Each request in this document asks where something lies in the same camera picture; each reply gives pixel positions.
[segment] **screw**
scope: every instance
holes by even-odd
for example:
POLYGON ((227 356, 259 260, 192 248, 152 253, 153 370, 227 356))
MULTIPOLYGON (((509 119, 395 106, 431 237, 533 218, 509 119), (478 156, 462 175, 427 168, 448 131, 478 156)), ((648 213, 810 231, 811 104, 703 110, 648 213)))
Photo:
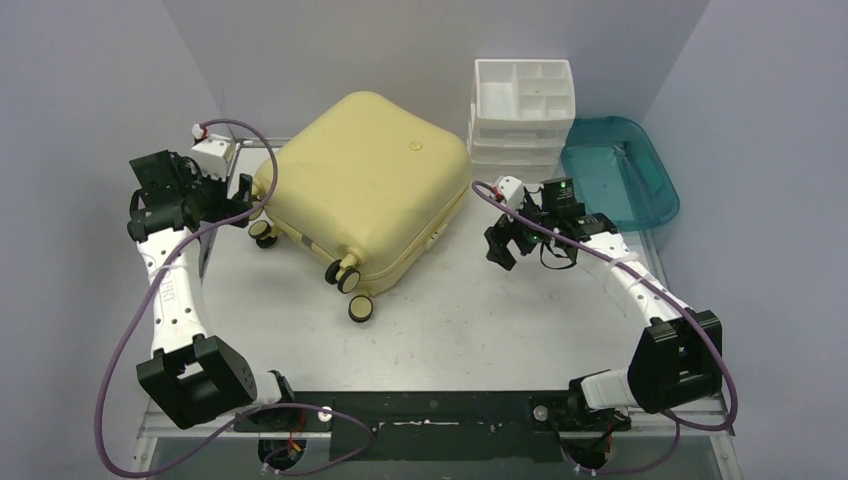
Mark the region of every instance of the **screw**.
POLYGON ((538 407, 533 409, 533 418, 540 422, 544 422, 548 419, 548 407, 544 405, 539 405, 538 407))
MULTIPOLYGON (((324 410, 332 410, 332 408, 330 408, 326 405, 322 408, 324 408, 324 410)), ((325 412, 325 411, 318 412, 318 420, 320 420, 321 423, 327 423, 330 420, 332 420, 332 418, 333 418, 333 414, 331 414, 331 413, 328 413, 328 412, 325 412)))

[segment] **tabletop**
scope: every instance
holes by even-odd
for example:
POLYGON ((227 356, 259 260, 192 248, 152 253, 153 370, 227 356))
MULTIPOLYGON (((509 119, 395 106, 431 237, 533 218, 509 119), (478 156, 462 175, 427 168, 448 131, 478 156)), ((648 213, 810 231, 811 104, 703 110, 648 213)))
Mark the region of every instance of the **tabletop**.
MULTIPOLYGON (((242 146, 235 173, 252 174, 267 157, 264 148, 242 146)), ((589 274, 579 268, 548 270, 537 255, 522 258, 517 252, 518 264, 509 272, 485 259, 483 232, 499 215, 469 194, 436 243, 394 287, 374 298, 374 315, 364 324, 348 318, 350 296, 325 283, 326 265, 316 257, 285 236, 262 250, 246 229, 223 228, 216 235, 204 276, 207 329, 241 353, 254 371, 280 371, 295 392, 564 390, 573 378, 628 365, 641 332, 634 330, 589 274)), ((665 283, 650 232, 626 233, 625 239, 665 283)), ((725 404, 716 396, 676 411, 693 421, 719 423, 725 404)), ((617 437, 630 442, 631 455, 644 447, 645 458, 653 458, 662 447, 651 446, 652 442, 667 443, 657 437, 673 436, 673 423, 639 409, 631 409, 630 416, 633 429, 617 437)), ((137 457, 146 461, 137 459, 138 466, 165 462, 184 450, 180 442, 205 437, 224 421, 219 418, 179 430, 151 402, 137 445, 137 457)), ((688 428, 682 432, 681 445, 689 445, 691 455, 678 458, 689 465, 692 459, 708 459, 703 468, 691 471, 700 472, 696 477, 741 478, 726 432, 688 428)), ((244 455, 234 452, 255 448, 255 443, 238 442, 287 435, 226 432, 226 439, 216 442, 220 452, 211 454, 203 462, 205 467, 186 472, 201 472, 215 465, 217 458, 223 461, 218 461, 220 468, 229 465, 241 474, 246 470, 233 462, 244 455)), ((244 461, 254 465, 252 459, 244 461)), ((642 454, 621 462, 645 463, 642 454)), ((501 468, 477 467, 478 473, 501 468)), ((551 468, 554 476, 568 469, 551 468)), ((666 468, 686 470, 685 466, 666 468)), ((675 475, 668 478, 679 478, 675 475)))

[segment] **white table surface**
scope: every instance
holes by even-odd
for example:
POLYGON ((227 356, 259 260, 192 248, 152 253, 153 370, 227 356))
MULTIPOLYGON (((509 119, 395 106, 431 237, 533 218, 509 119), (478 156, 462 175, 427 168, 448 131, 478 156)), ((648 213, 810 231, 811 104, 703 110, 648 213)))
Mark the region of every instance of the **white table surface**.
MULTIPOLYGON (((266 158, 244 148, 237 173, 266 158)), ((223 228, 204 281, 208 324, 254 371, 276 369, 304 391, 564 389, 626 366, 638 335, 591 276, 547 270, 537 254, 517 257, 511 272, 485 259, 483 232, 498 216, 470 194, 433 247, 374 298, 365 324, 348 318, 351 297, 324 282, 326 265, 285 236, 261 250, 246 230, 223 228)), ((641 250, 638 235, 628 243, 641 250)))

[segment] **cable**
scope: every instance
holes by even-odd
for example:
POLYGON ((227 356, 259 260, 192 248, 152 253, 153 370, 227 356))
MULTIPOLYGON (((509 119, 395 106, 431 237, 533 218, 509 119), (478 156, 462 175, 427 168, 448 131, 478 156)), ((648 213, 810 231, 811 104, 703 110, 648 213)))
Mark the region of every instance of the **cable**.
MULTIPOLYGON (((191 242, 197 240, 198 238, 200 238, 202 235, 206 234, 207 232, 215 230, 215 229, 222 227, 224 225, 230 225, 232 223, 238 222, 240 220, 243 220, 245 218, 250 217, 251 215, 253 215, 254 213, 256 213, 258 211, 261 211, 262 208, 265 207, 265 204, 268 203, 268 200, 271 198, 271 195, 274 193, 274 190, 277 188, 277 175, 278 175, 277 156, 274 154, 274 148, 271 147, 271 144, 268 142, 268 139, 265 138, 265 136, 262 135, 262 133, 260 133, 258 130, 251 127, 250 125, 248 125, 244 122, 241 122, 239 120, 233 120, 233 119, 230 119, 230 118, 219 118, 219 119, 215 119, 215 120, 209 120, 208 122, 204 122, 204 123, 200 124, 200 127, 205 130, 212 125, 218 125, 218 124, 236 125, 236 126, 244 128, 246 130, 249 130, 251 133, 256 135, 256 137, 262 142, 262 145, 264 145, 265 148, 268 150, 268 154, 271 156, 271 167, 272 167, 271 185, 268 187, 268 191, 265 194, 265 196, 257 204, 255 204, 252 208, 250 208, 246 212, 240 213, 240 214, 235 215, 233 217, 225 218, 225 219, 218 221, 218 222, 215 222, 215 223, 203 225, 196 232, 194 232, 191 235, 189 235, 188 237, 186 237, 182 242, 177 244, 177 246, 174 248, 174 250, 165 258, 165 262, 163 262, 163 266, 167 266, 167 265, 172 264, 174 262, 174 259, 176 259, 180 255, 180 253, 183 251, 183 249, 187 245, 189 245, 191 242)), ((138 307, 138 310, 133 315, 132 320, 130 320, 130 324, 127 327, 124 334, 121 336, 121 339, 118 340, 118 345, 115 347, 115 351, 112 353, 112 357, 109 359, 109 363, 106 365, 106 372, 103 374, 103 380, 100 383, 100 390, 97 393, 97 402, 96 402, 95 409, 94 409, 94 444, 95 444, 95 447, 97 448, 97 455, 100 457, 100 461, 103 463, 103 465, 106 467, 107 470, 109 470, 111 473, 113 473, 115 475, 118 475, 118 476, 124 477, 124 478, 152 477, 152 476, 159 475, 163 472, 166 472, 166 471, 174 468, 175 466, 177 466, 177 465, 183 463, 184 461, 186 461, 187 459, 189 459, 192 455, 194 455, 195 453, 200 451, 206 445, 209 445, 209 443, 212 442, 212 440, 214 440, 218 435, 223 433, 231 425, 234 425, 239 420, 244 418, 246 415, 249 415, 251 413, 255 413, 259 410, 266 410, 266 409, 271 410, 271 409, 275 409, 275 408, 286 408, 286 407, 288 407, 288 408, 292 408, 292 407, 305 408, 307 410, 315 410, 315 409, 321 410, 321 407, 317 407, 315 405, 300 404, 300 403, 266 405, 264 407, 259 407, 257 409, 251 410, 248 413, 245 413, 243 415, 236 416, 235 418, 233 418, 232 420, 230 420, 229 422, 227 422, 223 426, 221 426, 219 429, 215 430, 212 433, 212 435, 210 435, 209 437, 204 439, 202 442, 200 442, 196 447, 194 447, 188 453, 186 453, 185 455, 183 455, 180 458, 177 458, 173 462, 171 462, 171 463, 169 463, 169 464, 167 464, 163 467, 155 468, 155 469, 147 471, 147 472, 131 472, 131 471, 128 471, 128 470, 124 470, 121 467, 115 465, 115 463, 112 462, 112 459, 109 458, 109 454, 106 452, 106 445, 105 445, 105 442, 104 442, 104 439, 103 439, 103 408, 104 408, 104 405, 106 403, 106 393, 109 391, 109 383, 112 381, 112 375, 114 375, 115 369, 118 366, 118 360, 121 358, 121 354, 124 352, 124 349, 126 348, 127 343, 129 343, 130 337, 132 336, 133 332, 135 332, 135 329, 138 327, 138 324, 141 322, 141 318, 144 316, 144 312, 147 309, 147 306, 150 304, 150 302, 153 300, 153 297, 156 295, 156 291, 159 288, 159 284, 162 283, 162 279, 165 277, 165 274, 167 273, 167 271, 168 271, 168 268, 163 268, 159 271, 159 273, 156 275, 156 277, 153 278, 153 281, 151 282, 150 287, 148 287, 148 289, 147 289, 147 293, 145 293, 144 298, 141 301, 141 305, 138 307)), ((350 417, 349 415, 345 415, 341 412, 333 411, 332 414, 338 415, 340 418, 343 418, 345 420, 353 422, 353 423, 357 424, 358 426, 365 426, 365 424, 363 424, 359 420, 356 420, 355 418, 350 417)), ((354 455, 359 454, 362 450, 364 450, 364 448, 361 449, 361 450, 360 449, 355 450, 354 455)))
POLYGON ((577 262, 571 262, 570 264, 563 265, 561 267, 552 267, 552 266, 548 265, 547 263, 545 263, 545 250, 551 252, 551 255, 553 255, 556 258, 568 258, 568 257, 566 257, 564 255, 557 255, 553 251, 553 249, 551 248, 551 245, 548 244, 548 243, 540 244, 539 245, 539 262, 542 264, 543 267, 547 268, 548 270, 568 270, 569 268, 572 268, 572 267, 577 265, 577 262))
MULTIPOLYGON (((319 465, 315 468, 310 468, 308 470, 301 470, 299 472, 289 472, 289 471, 280 470, 280 471, 275 472, 277 475, 281 475, 283 477, 301 477, 301 476, 304 476, 304 475, 310 475, 310 474, 313 474, 313 473, 322 472, 322 471, 324 471, 328 468, 335 467, 336 465, 344 462, 345 460, 351 459, 351 458, 359 455, 360 453, 367 450, 368 447, 371 446, 371 443, 374 441, 374 435, 371 433, 371 429, 368 428, 368 425, 365 425, 360 420, 357 420, 356 418, 353 418, 350 415, 341 413, 341 412, 336 411, 336 410, 329 410, 329 409, 326 409, 326 408, 322 408, 322 407, 319 407, 319 406, 316 406, 316 405, 309 405, 309 404, 306 404, 306 403, 278 403, 278 404, 268 405, 268 406, 269 407, 277 407, 277 406, 283 406, 283 405, 286 405, 286 406, 291 407, 291 408, 303 408, 303 409, 306 409, 306 410, 312 410, 313 412, 324 412, 324 413, 328 413, 330 415, 336 415, 338 417, 341 417, 342 419, 347 420, 348 422, 350 422, 350 423, 356 425, 357 427, 361 428, 366 433, 366 435, 368 436, 368 442, 365 445, 357 448, 356 450, 348 452, 348 453, 342 455, 341 457, 339 457, 335 460, 327 462, 323 465, 319 465)), ((279 454, 281 454, 281 453, 283 453, 287 450, 288 450, 288 446, 285 446, 285 447, 282 447, 282 448, 278 448, 278 449, 274 450, 273 452, 269 453, 268 455, 266 455, 265 459, 262 460, 262 468, 263 469, 266 468, 266 466, 271 463, 271 460, 275 456, 277 456, 277 455, 279 455, 279 454)))
MULTIPOLYGON (((505 213, 505 214, 509 215, 510 217, 512 217, 513 219, 515 219, 517 222, 522 223, 522 224, 526 225, 527 227, 530 227, 531 229, 533 229, 533 230, 535 230, 539 233, 543 233, 543 234, 545 234, 549 237, 552 237, 555 240, 559 240, 560 242, 565 243, 566 245, 577 247, 580 250, 582 250, 582 251, 584 251, 584 252, 586 252, 586 253, 594 256, 594 257, 597 257, 597 258, 603 260, 604 262, 609 263, 609 262, 613 261, 612 257, 605 255, 605 254, 603 254, 599 251, 596 251, 592 248, 589 248, 589 247, 583 245, 580 242, 575 242, 574 240, 572 240, 570 238, 566 238, 566 237, 564 237, 564 236, 562 236, 558 233, 555 233, 551 230, 548 230, 547 228, 533 222, 532 220, 529 220, 529 219, 521 216, 521 214, 519 214, 515 210, 513 210, 513 209, 511 209, 507 206, 501 205, 497 200, 495 200, 494 198, 490 197, 489 195, 486 195, 485 193, 483 193, 481 188, 486 189, 490 193, 495 193, 494 188, 487 183, 481 182, 479 180, 475 180, 475 181, 471 182, 471 189, 474 190, 474 193, 476 193, 483 200, 492 204, 498 210, 502 211, 503 213, 505 213)), ((627 274, 630 275, 631 277, 633 277, 634 279, 639 279, 639 278, 642 277, 636 270, 634 270, 632 267, 630 267, 629 265, 627 265, 625 263, 618 263, 615 266, 617 268, 620 268, 620 269, 624 270, 625 272, 627 272, 627 274)), ((671 298, 671 296, 669 296, 667 293, 663 292, 662 289, 656 287, 652 283, 643 282, 642 284, 645 286, 645 288, 650 290, 654 295, 661 298, 669 306, 671 306, 671 308, 676 310, 677 313, 679 313, 683 317, 683 319, 686 320, 686 323, 688 323, 692 327, 692 329, 695 331, 695 333, 698 335, 698 337, 701 339, 701 341, 704 342, 704 345, 707 347, 707 350, 710 352, 710 355, 715 360, 716 365, 718 365, 719 371, 721 371, 721 374, 724 377, 725 382, 727 383, 727 391, 730 395, 730 409, 727 412, 727 419, 724 422, 719 423, 717 425, 705 425, 705 424, 695 423, 695 422, 692 422, 692 421, 689 421, 689 420, 684 420, 684 419, 678 417, 677 415, 675 415, 674 412, 672 412, 671 410, 667 410, 665 412, 662 412, 662 414, 665 415, 666 417, 674 420, 674 422, 678 425, 678 428, 679 428, 679 425, 685 425, 689 428, 694 428, 696 430, 704 430, 704 431, 707 431, 707 432, 721 432, 723 430, 727 430, 728 428, 731 428, 733 426, 733 423, 736 421, 736 416, 739 413, 739 396, 738 396, 738 393, 736 391, 736 383, 733 381, 733 377, 730 375, 730 371, 727 368, 727 364, 724 363, 724 359, 721 358, 721 354, 718 353, 718 349, 716 348, 715 344, 713 344, 712 340, 710 340, 710 337, 707 336, 707 333, 698 324, 698 321, 695 320, 695 317, 693 317, 688 311, 686 311, 686 309, 683 308, 682 305, 677 303, 673 298, 671 298)))
POLYGON ((291 451, 294 448, 294 435, 296 433, 300 433, 300 431, 303 430, 304 426, 306 426, 306 412, 301 410, 300 422, 298 422, 297 427, 295 427, 291 432, 289 432, 289 441, 287 443, 286 453, 291 454, 291 451))
POLYGON ((628 421, 628 419, 625 418, 624 420, 620 420, 618 423, 610 425, 609 428, 607 428, 607 431, 604 432, 603 435, 601 435, 597 440, 595 440, 595 442, 591 446, 589 446, 588 448, 585 448, 584 450, 588 450, 588 451, 594 450, 595 447, 597 447, 598 445, 601 444, 601 442, 610 438, 616 430, 618 430, 619 428, 621 428, 625 425, 628 425, 629 423, 630 422, 628 421))
POLYGON ((573 458, 571 458, 571 455, 569 455, 568 452, 565 452, 564 450, 563 450, 563 455, 565 455, 565 458, 567 458, 568 461, 570 461, 572 464, 575 465, 575 467, 574 467, 575 473, 576 472, 589 473, 592 476, 595 476, 595 475, 629 475, 629 474, 634 474, 634 473, 644 473, 644 472, 647 472, 649 470, 652 470, 652 469, 662 465, 663 463, 668 461, 668 459, 671 458, 672 455, 674 455, 674 452, 677 450, 677 447, 679 445, 680 445, 680 423, 675 423, 674 424, 674 441, 671 442, 671 446, 668 448, 668 451, 665 452, 665 454, 663 456, 661 456, 660 458, 654 460, 651 463, 642 465, 640 467, 594 470, 594 469, 591 469, 591 468, 586 468, 586 467, 581 466, 579 463, 575 462, 573 458))

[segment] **white drawer organizer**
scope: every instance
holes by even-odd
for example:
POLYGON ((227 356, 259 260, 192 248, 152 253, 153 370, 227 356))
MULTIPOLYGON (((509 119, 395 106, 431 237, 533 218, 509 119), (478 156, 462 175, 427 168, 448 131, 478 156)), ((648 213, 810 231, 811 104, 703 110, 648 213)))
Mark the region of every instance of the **white drawer organizer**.
POLYGON ((476 60, 468 122, 475 176, 549 178, 574 117, 567 60, 476 60))

